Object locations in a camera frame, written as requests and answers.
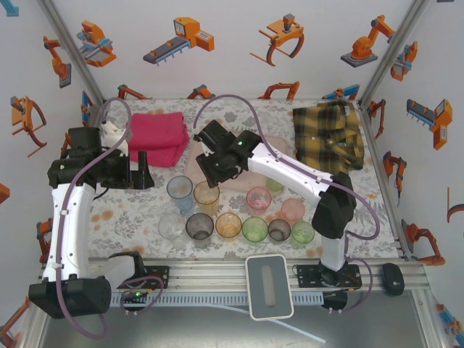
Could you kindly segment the tall orange plastic glass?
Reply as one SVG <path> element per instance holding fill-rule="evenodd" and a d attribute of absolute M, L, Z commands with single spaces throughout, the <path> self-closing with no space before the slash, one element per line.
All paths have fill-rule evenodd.
<path fill-rule="evenodd" d="M 220 189 L 217 186 L 210 188 L 208 182 L 202 181 L 194 188 L 194 199 L 200 212 L 214 216 L 219 210 Z"/>

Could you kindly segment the tall blue plastic glass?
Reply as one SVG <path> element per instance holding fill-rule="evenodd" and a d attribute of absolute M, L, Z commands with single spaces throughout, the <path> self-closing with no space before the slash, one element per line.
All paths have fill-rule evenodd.
<path fill-rule="evenodd" d="M 177 175 L 167 183 L 167 194 L 173 199 L 181 214 L 189 213 L 194 208 L 194 185 L 190 178 Z"/>

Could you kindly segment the tall grey plastic glass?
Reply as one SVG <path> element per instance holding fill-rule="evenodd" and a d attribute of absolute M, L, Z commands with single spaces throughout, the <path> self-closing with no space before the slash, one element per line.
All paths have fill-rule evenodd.
<path fill-rule="evenodd" d="M 214 231 L 213 219 L 204 213 L 196 213 L 186 221 L 186 232 L 195 242 L 207 241 Z"/>

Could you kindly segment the short orange plastic glass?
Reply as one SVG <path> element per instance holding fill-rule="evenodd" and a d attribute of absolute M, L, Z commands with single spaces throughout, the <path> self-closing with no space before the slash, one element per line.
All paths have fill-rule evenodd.
<path fill-rule="evenodd" d="M 241 233 L 241 218 L 232 212 L 226 212 L 220 215 L 215 223 L 215 230 L 218 235 L 226 241 L 233 241 Z"/>

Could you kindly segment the clear plastic glass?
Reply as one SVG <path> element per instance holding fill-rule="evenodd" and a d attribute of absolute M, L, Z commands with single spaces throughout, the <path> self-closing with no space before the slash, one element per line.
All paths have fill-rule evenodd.
<path fill-rule="evenodd" d="M 158 232 L 162 238 L 174 241 L 182 236 L 185 224 L 184 216 L 169 212 L 159 219 Z"/>

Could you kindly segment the tall green plastic glass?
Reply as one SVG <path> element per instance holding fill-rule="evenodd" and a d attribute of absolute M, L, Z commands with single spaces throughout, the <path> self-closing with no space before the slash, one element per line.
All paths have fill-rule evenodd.
<path fill-rule="evenodd" d="M 274 195 L 280 194 L 284 189 L 284 185 L 282 185 L 278 181 L 275 181 L 269 177 L 266 178 L 265 187 L 271 194 L 274 194 Z"/>

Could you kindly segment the salmon plastic cup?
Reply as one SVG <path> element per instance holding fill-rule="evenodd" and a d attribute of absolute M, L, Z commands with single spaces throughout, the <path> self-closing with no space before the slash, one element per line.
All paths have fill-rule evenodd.
<path fill-rule="evenodd" d="M 282 217 L 290 223 L 302 220 L 305 216 L 305 211 L 305 205 L 300 199 L 286 199 L 281 205 Z"/>

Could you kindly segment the folded pink towel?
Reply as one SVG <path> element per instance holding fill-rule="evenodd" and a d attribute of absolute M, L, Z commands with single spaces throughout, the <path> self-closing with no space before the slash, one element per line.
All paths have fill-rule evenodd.
<path fill-rule="evenodd" d="M 181 112 L 134 114 L 130 130 L 130 160 L 137 162 L 138 153 L 143 151 L 146 152 L 148 164 L 153 167 L 175 167 L 190 140 Z"/>

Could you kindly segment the floral tablecloth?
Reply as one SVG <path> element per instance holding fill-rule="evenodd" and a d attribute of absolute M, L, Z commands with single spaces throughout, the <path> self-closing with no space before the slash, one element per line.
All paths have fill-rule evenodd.
<path fill-rule="evenodd" d="M 128 112 L 167 114 L 181 112 L 189 133 L 196 133 L 209 121 L 217 120 L 227 130 L 262 131 L 265 136 L 285 138 L 290 146 L 287 155 L 295 153 L 292 110 L 307 107 L 307 101 L 253 100 L 245 104 L 226 98 L 206 104 L 200 99 L 188 100 L 133 100 L 126 106 L 114 103 L 108 120 L 119 128 L 125 126 Z M 179 259 L 244 259 L 253 254 L 280 253 L 288 258 L 317 258 L 323 248 L 316 236 L 307 245 L 296 245 L 292 240 L 272 244 L 269 239 L 258 245 L 245 242 L 242 235 L 233 241 L 213 233 L 208 244 L 195 244 L 186 234 L 170 241 L 160 236 L 160 218 L 176 212 L 177 207 L 167 194 L 168 181 L 183 175 L 189 151 L 187 149 L 173 168 L 153 167 L 154 187 L 145 191 L 99 191 L 93 203 L 88 232 L 88 255 L 108 257 L 115 252 L 137 250 L 144 258 Z M 379 188 L 372 158 L 365 155 L 362 170 L 350 174 L 353 189 L 364 198 L 358 203 L 355 216 L 349 223 L 349 255 L 363 259 L 398 258 L 399 245 L 395 242 L 389 218 Z"/>

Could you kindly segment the small dark grey glass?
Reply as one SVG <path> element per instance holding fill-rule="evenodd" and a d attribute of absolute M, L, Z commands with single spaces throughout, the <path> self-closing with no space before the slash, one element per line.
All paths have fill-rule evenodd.
<path fill-rule="evenodd" d="M 282 219 L 275 219 L 268 226 L 268 237 L 272 244 L 281 244 L 291 235 L 291 226 Z"/>

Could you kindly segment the small green plastic glass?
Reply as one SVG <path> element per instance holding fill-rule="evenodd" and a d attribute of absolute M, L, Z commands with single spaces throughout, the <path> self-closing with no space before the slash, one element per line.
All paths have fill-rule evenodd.
<path fill-rule="evenodd" d="M 307 245 L 315 238 L 315 230 L 306 221 L 296 222 L 291 228 L 291 240 L 296 245 Z"/>

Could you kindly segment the white grey flat device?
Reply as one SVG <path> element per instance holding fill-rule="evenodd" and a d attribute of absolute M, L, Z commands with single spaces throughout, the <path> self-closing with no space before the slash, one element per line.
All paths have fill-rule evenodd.
<path fill-rule="evenodd" d="M 246 258 L 245 273 L 252 320 L 280 320 L 294 314 L 287 263 L 282 254 Z"/>

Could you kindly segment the black computer mouse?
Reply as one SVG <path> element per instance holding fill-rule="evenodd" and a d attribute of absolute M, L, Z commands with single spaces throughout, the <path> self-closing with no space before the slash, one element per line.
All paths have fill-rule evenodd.
<path fill-rule="evenodd" d="M 385 263 L 381 268 L 381 279 L 384 290 L 394 297 L 401 296 L 405 289 L 403 274 L 398 265 Z"/>

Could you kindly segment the aluminium corner post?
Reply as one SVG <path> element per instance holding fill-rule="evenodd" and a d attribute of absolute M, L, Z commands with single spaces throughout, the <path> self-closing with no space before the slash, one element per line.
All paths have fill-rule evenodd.
<path fill-rule="evenodd" d="M 387 75 L 389 68 L 393 65 L 395 59 L 397 58 L 399 50 L 404 46 L 407 37 L 412 32 L 417 21 L 419 21 L 421 15 L 427 6 L 431 3 L 431 1 L 432 0 L 413 0 L 412 4 L 406 11 L 405 16 L 399 24 L 399 27 L 397 28 L 397 31 L 394 34 L 388 49 L 386 50 L 385 55 L 381 58 L 379 66 L 376 68 L 373 77 L 370 79 L 363 95 L 359 100 L 360 106 L 363 109 L 365 109 L 370 104 L 374 93 L 381 85 L 381 82 Z"/>
<path fill-rule="evenodd" d="M 41 11 L 46 16 L 50 26 L 54 30 L 57 39 L 61 45 L 65 48 L 68 56 L 73 63 L 75 69 L 78 71 L 85 87 L 88 89 L 93 101 L 99 107 L 106 101 L 100 88 L 98 87 L 94 77 L 92 76 L 88 65 L 84 58 L 80 55 L 78 46 L 75 44 L 73 37 L 71 36 L 65 21 L 62 19 L 61 14 L 57 10 L 53 0 L 36 0 Z"/>

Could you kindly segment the aluminium side rail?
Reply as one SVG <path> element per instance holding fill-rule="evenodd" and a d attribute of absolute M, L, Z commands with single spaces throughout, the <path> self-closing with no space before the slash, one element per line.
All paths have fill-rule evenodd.
<path fill-rule="evenodd" d="M 392 198 L 390 194 L 389 179 L 386 177 L 381 153 L 378 150 L 375 136 L 370 126 L 368 113 L 366 109 L 364 108 L 364 106 L 361 105 L 361 103 L 359 103 L 358 108 L 359 108 L 360 120 L 363 126 L 363 131 L 364 131 L 367 143 L 368 143 L 370 155 L 373 160 L 373 166 L 376 171 L 379 188 L 381 190 L 383 201 L 386 207 L 386 212 L 389 218 L 389 225 L 391 227 L 391 232 L 392 232 L 395 242 L 399 245 L 398 247 L 399 257 L 406 261 L 411 261 L 410 250 L 408 249 L 407 241 L 406 241 L 404 232 L 402 230 L 398 210 L 396 208 L 396 205 L 394 204 L 394 199 Z"/>

